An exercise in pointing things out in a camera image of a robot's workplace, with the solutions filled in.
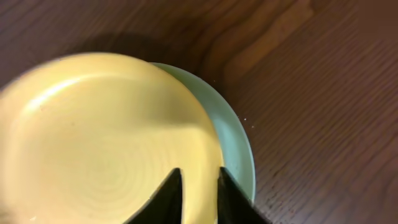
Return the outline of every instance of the mint green plate rim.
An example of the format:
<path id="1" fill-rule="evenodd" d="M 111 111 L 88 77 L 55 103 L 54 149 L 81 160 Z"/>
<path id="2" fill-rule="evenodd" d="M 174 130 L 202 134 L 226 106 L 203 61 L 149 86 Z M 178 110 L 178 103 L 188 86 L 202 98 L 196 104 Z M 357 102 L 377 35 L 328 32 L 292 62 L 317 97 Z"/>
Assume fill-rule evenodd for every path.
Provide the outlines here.
<path id="1" fill-rule="evenodd" d="M 227 101 L 207 82 L 181 68 L 152 63 L 183 83 L 202 104 L 212 120 L 223 151 L 224 163 L 246 197 L 254 202 L 256 173 L 249 139 Z"/>

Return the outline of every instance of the wood grain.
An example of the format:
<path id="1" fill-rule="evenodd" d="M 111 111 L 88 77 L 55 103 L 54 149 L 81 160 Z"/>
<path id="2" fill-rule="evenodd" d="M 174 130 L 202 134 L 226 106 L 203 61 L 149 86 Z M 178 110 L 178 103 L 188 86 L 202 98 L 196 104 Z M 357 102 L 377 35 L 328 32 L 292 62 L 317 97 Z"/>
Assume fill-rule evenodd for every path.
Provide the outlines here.
<path id="1" fill-rule="evenodd" d="M 398 223 L 398 43 L 359 15 L 354 0 L 0 0 L 0 85 L 77 52 L 175 65 L 242 118 L 274 223 Z"/>

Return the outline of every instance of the cream-colored plate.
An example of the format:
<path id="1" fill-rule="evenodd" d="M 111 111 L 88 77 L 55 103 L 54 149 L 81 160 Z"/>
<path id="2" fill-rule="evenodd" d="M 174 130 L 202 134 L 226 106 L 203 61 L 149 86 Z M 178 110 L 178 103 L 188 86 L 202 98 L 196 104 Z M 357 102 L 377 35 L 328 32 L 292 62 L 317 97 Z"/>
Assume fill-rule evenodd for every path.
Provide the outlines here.
<path id="1" fill-rule="evenodd" d="M 82 54 L 29 71 L 1 93 L 0 143 L 1 202 L 15 223 L 122 223 L 174 167 L 184 223 L 215 220 L 223 160 L 212 123 L 147 62 Z"/>

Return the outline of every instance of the dish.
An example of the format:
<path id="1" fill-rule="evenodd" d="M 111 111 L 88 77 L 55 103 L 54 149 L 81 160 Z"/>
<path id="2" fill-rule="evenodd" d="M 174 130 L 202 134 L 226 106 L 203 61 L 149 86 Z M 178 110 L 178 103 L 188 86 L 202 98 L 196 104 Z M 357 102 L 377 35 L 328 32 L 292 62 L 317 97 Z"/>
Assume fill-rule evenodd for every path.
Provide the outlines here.
<path id="1" fill-rule="evenodd" d="M 15 223 L 122 223 L 174 167 L 184 223 L 212 223 L 220 142 L 191 92 L 116 54 L 41 65 L 0 95 L 2 202 Z"/>
<path id="2" fill-rule="evenodd" d="M 248 199 L 254 202 L 256 173 L 249 139 L 227 101 L 201 78 L 181 68 L 152 63 L 182 82 L 198 99 L 215 126 L 223 151 L 224 163 Z"/>

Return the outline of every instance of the dark object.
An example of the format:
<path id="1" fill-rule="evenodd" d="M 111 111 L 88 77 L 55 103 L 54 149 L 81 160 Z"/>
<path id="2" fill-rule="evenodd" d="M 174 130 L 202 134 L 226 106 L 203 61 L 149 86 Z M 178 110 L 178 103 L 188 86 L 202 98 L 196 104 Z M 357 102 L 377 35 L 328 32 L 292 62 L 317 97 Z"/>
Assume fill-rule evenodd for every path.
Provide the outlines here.
<path id="1" fill-rule="evenodd" d="M 218 178 L 218 224 L 271 224 L 252 207 L 229 172 L 220 168 Z M 181 224 L 182 178 L 174 169 L 144 208 L 125 224 Z"/>

